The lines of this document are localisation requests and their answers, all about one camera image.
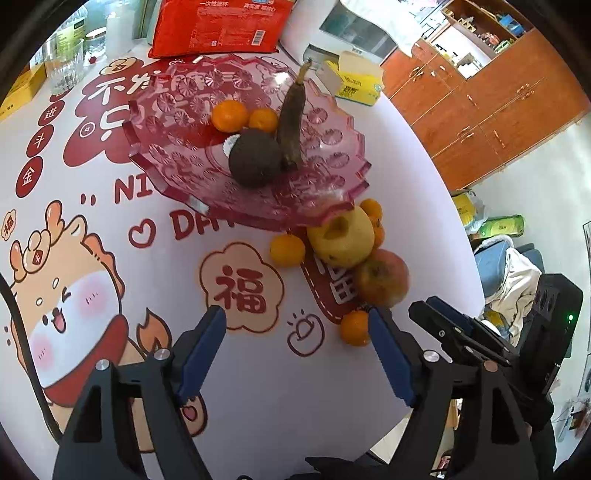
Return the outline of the yellow tin box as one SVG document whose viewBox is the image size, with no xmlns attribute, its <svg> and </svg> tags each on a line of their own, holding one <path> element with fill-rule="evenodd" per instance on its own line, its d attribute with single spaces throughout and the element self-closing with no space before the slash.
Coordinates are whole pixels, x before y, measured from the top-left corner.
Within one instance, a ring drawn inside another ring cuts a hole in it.
<svg viewBox="0 0 591 480">
<path fill-rule="evenodd" d="M 32 101 L 46 80 L 43 63 L 23 71 L 16 79 L 1 105 L 0 120 L 4 120 Z"/>
</svg>

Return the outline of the drinking glass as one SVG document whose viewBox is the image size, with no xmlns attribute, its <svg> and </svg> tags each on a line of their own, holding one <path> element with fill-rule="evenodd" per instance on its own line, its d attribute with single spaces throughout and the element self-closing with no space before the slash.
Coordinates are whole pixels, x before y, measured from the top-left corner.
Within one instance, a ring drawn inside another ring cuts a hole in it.
<svg viewBox="0 0 591 480">
<path fill-rule="evenodd" d="M 84 74 L 83 40 L 64 43 L 53 36 L 43 45 L 43 59 L 51 93 L 67 93 Z"/>
</svg>

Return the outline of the small mandarin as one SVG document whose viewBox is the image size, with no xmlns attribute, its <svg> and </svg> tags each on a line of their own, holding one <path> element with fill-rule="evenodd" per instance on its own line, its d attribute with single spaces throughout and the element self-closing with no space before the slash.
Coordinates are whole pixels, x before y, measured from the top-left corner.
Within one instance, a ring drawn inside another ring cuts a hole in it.
<svg viewBox="0 0 591 480">
<path fill-rule="evenodd" d="M 301 265 L 305 257 L 305 245 L 300 237 L 291 234 L 276 235 L 270 241 L 270 261 L 277 268 L 293 268 Z"/>
<path fill-rule="evenodd" d="M 383 219 L 383 208 L 381 204 L 373 199 L 367 198 L 360 203 L 360 208 L 365 212 L 374 226 L 379 226 Z"/>
</svg>

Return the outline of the red yellow apple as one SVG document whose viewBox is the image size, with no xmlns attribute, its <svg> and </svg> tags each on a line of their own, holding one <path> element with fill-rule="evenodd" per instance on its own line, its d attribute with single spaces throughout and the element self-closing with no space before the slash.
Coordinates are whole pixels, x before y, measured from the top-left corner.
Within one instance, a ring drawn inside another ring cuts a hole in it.
<svg viewBox="0 0 591 480">
<path fill-rule="evenodd" d="M 410 271 L 400 256 L 377 249 L 353 270 L 353 286 L 363 302 L 392 308 L 410 290 Z"/>
</svg>

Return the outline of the white countertop appliance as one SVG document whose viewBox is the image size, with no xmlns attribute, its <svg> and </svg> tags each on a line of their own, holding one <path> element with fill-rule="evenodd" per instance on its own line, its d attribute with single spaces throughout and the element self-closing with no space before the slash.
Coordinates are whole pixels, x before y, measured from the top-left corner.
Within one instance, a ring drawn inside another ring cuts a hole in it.
<svg viewBox="0 0 591 480">
<path fill-rule="evenodd" d="M 399 1 L 297 1 L 280 46 L 298 63 L 349 51 L 382 64 L 397 49 L 411 56 L 421 36 L 419 23 Z"/>
</svg>

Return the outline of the yellow speckled pear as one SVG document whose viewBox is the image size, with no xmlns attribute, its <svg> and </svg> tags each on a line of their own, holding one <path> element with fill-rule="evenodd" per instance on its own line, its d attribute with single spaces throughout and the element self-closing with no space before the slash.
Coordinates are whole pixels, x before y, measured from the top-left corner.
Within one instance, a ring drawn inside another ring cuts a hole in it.
<svg viewBox="0 0 591 480">
<path fill-rule="evenodd" d="M 362 263 L 374 248 L 375 233 L 370 217 L 356 206 L 318 227 L 308 227 L 308 241 L 318 259 L 349 269 Z"/>
</svg>

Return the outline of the printed white tablecloth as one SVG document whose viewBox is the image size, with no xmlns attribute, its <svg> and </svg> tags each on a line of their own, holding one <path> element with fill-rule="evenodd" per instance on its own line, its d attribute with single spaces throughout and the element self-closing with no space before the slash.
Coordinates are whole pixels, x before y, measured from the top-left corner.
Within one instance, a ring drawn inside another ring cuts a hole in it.
<svg viewBox="0 0 591 480">
<path fill-rule="evenodd" d="M 8 240 L 1 237 L 1 273 L 13 282 L 9 250 L 25 249 L 33 231 L 41 231 L 45 209 L 62 205 L 65 226 L 74 217 L 86 221 L 86 234 L 98 235 L 124 285 L 119 306 L 128 322 L 128 339 L 146 313 L 168 326 L 172 340 L 193 328 L 213 299 L 221 260 L 229 265 L 269 262 L 270 232 L 230 227 L 208 220 L 155 190 L 132 163 L 114 163 L 115 154 L 94 147 L 108 131 L 122 134 L 116 122 L 126 110 L 116 99 L 117 85 L 129 88 L 144 74 L 147 47 L 133 50 L 140 65 L 131 73 L 98 78 L 101 60 L 63 100 L 61 111 L 40 125 L 50 107 L 47 82 L 33 100 L 1 121 L 1 226 L 15 210 Z M 386 249 L 400 255 L 411 273 L 405 300 L 393 317 L 423 348 L 440 343 L 410 320 L 414 301 L 439 296 L 459 311 L 477 316 L 484 295 L 476 263 L 451 196 L 420 140 L 384 97 L 373 107 L 346 100 L 338 106 L 353 116 L 365 136 L 372 163 L 367 196 L 384 207 Z M 279 269 L 269 279 L 264 267 L 263 294 L 269 303 L 270 330 L 252 333 L 245 324 L 230 329 L 207 374 L 201 395 L 207 409 L 204 433 L 194 437 L 214 479 L 283 479 L 308 469 L 304 457 L 358 457 L 381 440 L 409 412 L 393 396 L 373 347 L 349 347 L 322 313 L 301 268 Z M 297 320 L 321 320 L 311 336 L 287 343 Z M 58 445 L 48 432 L 31 383 L 17 360 L 1 298 L 1 424 L 14 448 L 39 479 L 50 479 Z"/>
</svg>

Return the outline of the small glass jar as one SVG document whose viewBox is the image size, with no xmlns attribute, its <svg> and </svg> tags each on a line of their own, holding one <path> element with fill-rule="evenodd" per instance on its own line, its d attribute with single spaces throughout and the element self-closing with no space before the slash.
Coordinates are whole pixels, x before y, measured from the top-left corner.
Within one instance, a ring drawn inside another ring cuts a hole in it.
<svg viewBox="0 0 591 480">
<path fill-rule="evenodd" d="M 88 32 L 84 37 L 84 62 L 96 63 L 106 52 L 106 28 L 99 27 Z"/>
</svg>

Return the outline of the pink glass fruit bowl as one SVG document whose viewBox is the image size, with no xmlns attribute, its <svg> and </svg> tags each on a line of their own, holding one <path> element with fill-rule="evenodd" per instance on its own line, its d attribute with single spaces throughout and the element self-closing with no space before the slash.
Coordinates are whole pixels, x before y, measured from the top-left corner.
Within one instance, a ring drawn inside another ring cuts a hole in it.
<svg viewBox="0 0 591 480">
<path fill-rule="evenodd" d="M 370 186 L 365 137 L 334 97 L 304 80 L 297 167 L 283 163 L 273 134 L 224 133 L 212 120 L 224 100 L 280 113 L 296 78 L 256 57 L 173 63 L 129 102 L 130 158 L 162 195 L 199 213 L 269 231 L 321 225 Z"/>
</svg>

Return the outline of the white squeeze bottle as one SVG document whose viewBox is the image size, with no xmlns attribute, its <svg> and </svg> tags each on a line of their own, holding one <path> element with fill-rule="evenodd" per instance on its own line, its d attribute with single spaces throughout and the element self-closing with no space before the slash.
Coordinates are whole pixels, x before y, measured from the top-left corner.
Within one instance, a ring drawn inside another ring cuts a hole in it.
<svg viewBox="0 0 591 480">
<path fill-rule="evenodd" d="M 134 13 L 126 5 L 111 11 L 106 18 L 106 55 L 119 58 L 133 46 Z"/>
</svg>

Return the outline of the dark avocado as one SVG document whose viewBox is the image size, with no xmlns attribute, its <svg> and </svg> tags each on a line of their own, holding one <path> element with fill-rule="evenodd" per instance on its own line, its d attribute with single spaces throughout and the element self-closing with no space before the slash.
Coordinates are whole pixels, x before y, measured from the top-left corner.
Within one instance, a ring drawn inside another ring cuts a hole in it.
<svg viewBox="0 0 591 480">
<path fill-rule="evenodd" d="M 280 146 L 269 133 L 246 129 L 230 150 L 228 167 L 240 186 L 263 188 L 280 176 L 281 158 Z"/>
</svg>

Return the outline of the yellow tissue box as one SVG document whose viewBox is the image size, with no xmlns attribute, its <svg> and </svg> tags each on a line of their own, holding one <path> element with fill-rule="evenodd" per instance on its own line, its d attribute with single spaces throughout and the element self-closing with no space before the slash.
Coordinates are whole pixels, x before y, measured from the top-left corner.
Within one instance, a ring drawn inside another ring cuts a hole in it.
<svg viewBox="0 0 591 480">
<path fill-rule="evenodd" d="M 369 107 L 384 89 L 384 69 L 353 52 L 342 51 L 335 61 L 325 60 L 317 69 L 318 79 L 332 96 Z"/>
</svg>

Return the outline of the overripe brown banana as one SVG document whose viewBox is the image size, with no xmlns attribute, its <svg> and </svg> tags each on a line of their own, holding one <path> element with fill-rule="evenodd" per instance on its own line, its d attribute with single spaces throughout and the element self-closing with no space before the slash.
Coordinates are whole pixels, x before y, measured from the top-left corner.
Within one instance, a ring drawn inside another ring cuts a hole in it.
<svg viewBox="0 0 591 480">
<path fill-rule="evenodd" d="M 301 65 L 294 83 L 287 90 L 280 109 L 280 118 L 276 129 L 276 142 L 280 146 L 281 169 L 284 172 L 301 167 L 301 117 L 307 101 L 304 77 L 311 68 L 311 59 Z"/>
</svg>

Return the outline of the mandarin orange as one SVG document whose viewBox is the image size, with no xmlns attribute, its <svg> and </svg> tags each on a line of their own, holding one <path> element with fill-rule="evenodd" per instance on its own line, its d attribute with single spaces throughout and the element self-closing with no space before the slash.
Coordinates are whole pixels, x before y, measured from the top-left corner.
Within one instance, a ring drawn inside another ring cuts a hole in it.
<svg viewBox="0 0 591 480">
<path fill-rule="evenodd" d="M 257 108 L 249 115 L 249 129 L 256 129 L 270 135 L 276 133 L 279 116 L 272 108 Z"/>
<path fill-rule="evenodd" d="M 249 123 L 249 110 L 236 100 L 224 100 L 211 111 L 211 123 L 224 133 L 235 133 Z"/>
</svg>

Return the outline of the red paper cup package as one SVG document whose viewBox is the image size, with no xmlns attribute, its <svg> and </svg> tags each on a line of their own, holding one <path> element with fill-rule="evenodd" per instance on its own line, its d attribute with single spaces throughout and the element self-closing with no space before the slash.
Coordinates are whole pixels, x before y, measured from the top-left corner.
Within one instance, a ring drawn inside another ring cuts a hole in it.
<svg viewBox="0 0 591 480">
<path fill-rule="evenodd" d="M 148 56 L 273 53 L 293 8 L 284 0 L 163 1 Z"/>
</svg>

